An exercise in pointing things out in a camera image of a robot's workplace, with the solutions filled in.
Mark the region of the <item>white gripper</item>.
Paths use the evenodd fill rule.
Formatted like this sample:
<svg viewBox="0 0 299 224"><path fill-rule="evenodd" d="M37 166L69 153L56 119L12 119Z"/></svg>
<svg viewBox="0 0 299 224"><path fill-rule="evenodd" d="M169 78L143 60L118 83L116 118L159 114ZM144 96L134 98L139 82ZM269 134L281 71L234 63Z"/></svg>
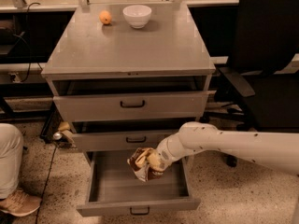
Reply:
<svg viewBox="0 0 299 224"><path fill-rule="evenodd" d="M138 148L133 155L133 164L138 170L149 166L155 171L163 172L173 162L192 154L193 150L183 146L176 133L162 140L156 150L151 147Z"/></svg>

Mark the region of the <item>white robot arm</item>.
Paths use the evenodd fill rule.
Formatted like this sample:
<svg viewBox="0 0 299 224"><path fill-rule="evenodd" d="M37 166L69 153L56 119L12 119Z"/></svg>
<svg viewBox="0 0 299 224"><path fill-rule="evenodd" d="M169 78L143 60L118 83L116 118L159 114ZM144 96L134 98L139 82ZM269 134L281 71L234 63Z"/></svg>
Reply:
<svg viewBox="0 0 299 224"><path fill-rule="evenodd" d="M173 162L211 150L299 175L298 133L223 131L196 121L183 124L156 148L138 148L127 163L139 180L147 182L161 177Z"/></svg>

